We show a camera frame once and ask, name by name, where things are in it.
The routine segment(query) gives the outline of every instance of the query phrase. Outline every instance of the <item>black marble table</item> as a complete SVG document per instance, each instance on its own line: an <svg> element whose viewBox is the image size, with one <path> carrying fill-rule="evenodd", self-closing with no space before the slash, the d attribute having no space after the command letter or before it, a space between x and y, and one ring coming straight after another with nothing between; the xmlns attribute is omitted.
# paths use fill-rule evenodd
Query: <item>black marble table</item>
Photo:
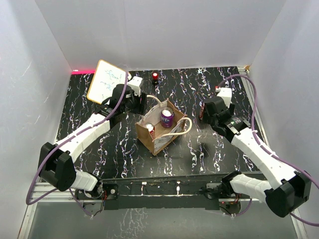
<svg viewBox="0 0 319 239"><path fill-rule="evenodd" d="M131 72L144 79L143 91L161 101L167 98L193 120L190 133L179 136L157 156L137 139L134 123L126 119L97 139L77 159L77 169L101 178L156 177L190 174L258 171L239 149L215 133L209 125L198 125L201 102L214 95L215 86L225 77L238 74L237 67L159 70L159 84L152 85L153 71ZM58 130L60 140L76 130L94 112L97 104L86 98L93 74L72 75ZM226 83L233 90L235 114L251 120L252 108L240 78ZM148 101L148 110L156 104Z"/></svg>

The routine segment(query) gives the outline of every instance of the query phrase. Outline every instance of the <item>floor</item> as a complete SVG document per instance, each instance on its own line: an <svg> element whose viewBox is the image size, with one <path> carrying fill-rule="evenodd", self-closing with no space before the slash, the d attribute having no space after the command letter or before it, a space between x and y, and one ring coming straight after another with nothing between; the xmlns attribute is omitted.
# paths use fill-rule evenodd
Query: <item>floor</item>
<svg viewBox="0 0 319 239"><path fill-rule="evenodd" d="M28 239L296 239L291 217L254 201L231 219L201 208L103 211L93 220L75 203L40 203Z"/></svg>
<svg viewBox="0 0 319 239"><path fill-rule="evenodd" d="M258 171L239 149L217 135L209 125L199 127L198 113L203 99L213 96L223 78L238 74L237 67L160 70L159 84L151 82L153 71L131 72L144 79L143 91L160 100L169 98L193 120L190 133L178 137L157 156L147 150L135 132L134 123L141 118L128 114L91 144L75 163L77 169L101 178L156 177L189 174L229 173L234 170ZM86 98L93 74L72 75L57 139L62 139L83 124L97 105ZM240 78L226 83L233 89L235 114L251 120L251 106ZM148 110L156 104L148 102Z"/></svg>

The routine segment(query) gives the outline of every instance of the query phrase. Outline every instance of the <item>whiteboard frame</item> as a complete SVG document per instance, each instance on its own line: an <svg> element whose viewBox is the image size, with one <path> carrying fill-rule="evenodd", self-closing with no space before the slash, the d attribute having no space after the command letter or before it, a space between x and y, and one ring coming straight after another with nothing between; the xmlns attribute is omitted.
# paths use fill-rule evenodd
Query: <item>whiteboard frame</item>
<svg viewBox="0 0 319 239"><path fill-rule="evenodd" d="M105 62L105 63L108 63L108 64L110 64L111 66L114 66L114 67L116 67L116 68L118 68L118 69L120 69L120 70L122 70L122 71L124 71L125 72L125 70L123 70L122 68L120 68L120 67L117 67L117 66L115 66L115 65L113 65L113 64L111 64L110 62L107 62L107 61L105 61L105 60L99 60L99 63L98 63L98 65L97 65L97 67L96 67L96 70L95 70L95 73L97 72L97 70L98 70L98 68L99 68L99 65L100 65L100 62ZM97 101L95 101L95 100L93 100L93 99L90 99L89 98L89 94L90 94L90 90L91 90L91 87L92 87L92 85L93 85L93 82L94 82L94 78L95 78L95 76L96 76L96 74L94 73L94 76L93 76L93 79L92 79L92 82L91 82L91 84L90 84L90 88L89 88L89 91L88 91L88 93L86 94L86 98L88 99L88 100L90 100L90 101L92 101L92 102L94 102L94 103L97 103L97 104L101 104L100 102L97 102Z"/></svg>

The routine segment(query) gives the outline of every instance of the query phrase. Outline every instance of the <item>brown paper bag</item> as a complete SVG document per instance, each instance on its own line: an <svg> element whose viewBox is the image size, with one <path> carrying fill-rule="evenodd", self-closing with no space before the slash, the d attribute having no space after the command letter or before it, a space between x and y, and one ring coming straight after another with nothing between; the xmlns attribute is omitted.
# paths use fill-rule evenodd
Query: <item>brown paper bag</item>
<svg viewBox="0 0 319 239"><path fill-rule="evenodd" d="M173 109L174 111L173 126L171 128L164 128L160 123L160 113L164 108L167 107ZM167 133L183 132L185 127L185 121L183 120L179 123L178 121L186 116L187 115L183 114L178 109L176 109L175 106L167 99L166 101L163 101L162 103L157 104L156 106L151 108L150 111L145 116L143 116L143 118L138 123L135 123L135 129L138 134L138 139L144 144L146 148L149 149L149 151L153 155L157 155L169 143L171 143L174 139L178 137L178 135L164 137L161 136ZM149 130L143 127L143 125L148 122L154 125L155 127L155 138L152 138Z"/></svg>

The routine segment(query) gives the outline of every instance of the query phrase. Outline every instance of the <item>red button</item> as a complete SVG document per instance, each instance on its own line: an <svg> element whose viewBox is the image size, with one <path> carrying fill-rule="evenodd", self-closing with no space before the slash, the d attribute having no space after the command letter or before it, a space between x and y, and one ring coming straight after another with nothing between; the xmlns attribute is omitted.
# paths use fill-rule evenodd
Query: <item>red button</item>
<svg viewBox="0 0 319 239"><path fill-rule="evenodd" d="M153 76L153 80L157 80L159 77L158 73L153 73L152 76Z"/></svg>

